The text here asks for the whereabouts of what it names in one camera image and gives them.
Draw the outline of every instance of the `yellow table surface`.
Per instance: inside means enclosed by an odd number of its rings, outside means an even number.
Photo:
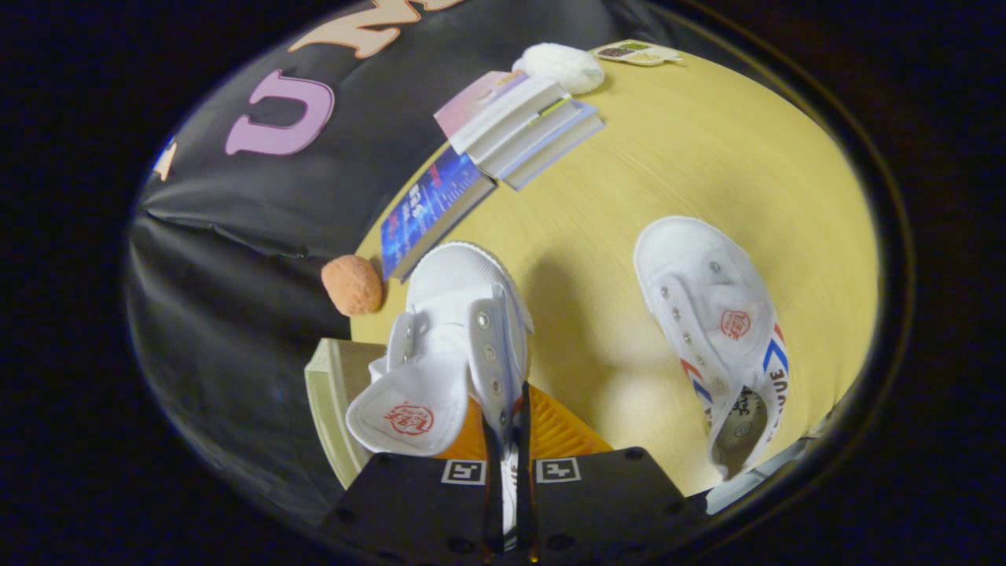
[[[761,461],[817,424],[856,378],[879,265],[868,205],[827,133],[745,76],[683,56],[655,67],[602,61],[605,83],[577,99],[607,126],[520,192],[501,184],[446,239],[485,246],[516,278],[536,327],[530,383],[616,448],[646,447],[691,495],[720,478],[695,393],[640,295],[640,230],[665,215],[697,216],[743,247],[765,278],[792,381]],[[357,250],[377,264],[389,210]],[[381,311],[352,319],[353,340],[386,344],[406,291],[407,280],[391,279]]]

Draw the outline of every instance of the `book stack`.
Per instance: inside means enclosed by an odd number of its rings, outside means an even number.
[[[381,224],[384,279],[404,280],[496,180],[521,189],[605,126],[554,80],[491,71],[434,115],[450,146]]]
[[[515,189],[605,125],[558,82],[520,71],[484,74],[434,118],[456,152]]]

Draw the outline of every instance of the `dark background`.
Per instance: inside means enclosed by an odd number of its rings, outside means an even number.
[[[338,4],[8,9],[11,563],[332,561],[172,433],[133,363],[119,285],[123,229],[168,134],[231,69]],[[890,159],[915,226],[917,326],[893,402],[853,460],[707,560],[991,563],[1002,324],[988,250],[1002,197],[985,185],[1003,159],[1002,14],[802,4],[707,2],[819,78]]]

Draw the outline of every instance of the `orange object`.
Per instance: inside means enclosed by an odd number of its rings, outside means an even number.
[[[370,261],[359,255],[342,255],[325,263],[321,281],[335,309],[346,317],[375,313],[380,308],[380,277]]]
[[[531,459],[585,456],[613,448],[586,423],[547,393],[534,387],[531,395]],[[486,459],[486,438],[482,430],[482,408],[468,398],[468,413],[461,434],[438,458],[454,460]]]

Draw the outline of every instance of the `orange ball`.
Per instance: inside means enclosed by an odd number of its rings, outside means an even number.
[[[335,309],[346,317],[375,313],[380,307],[380,276],[359,255],[342,255],[325,263],[321,281]]]

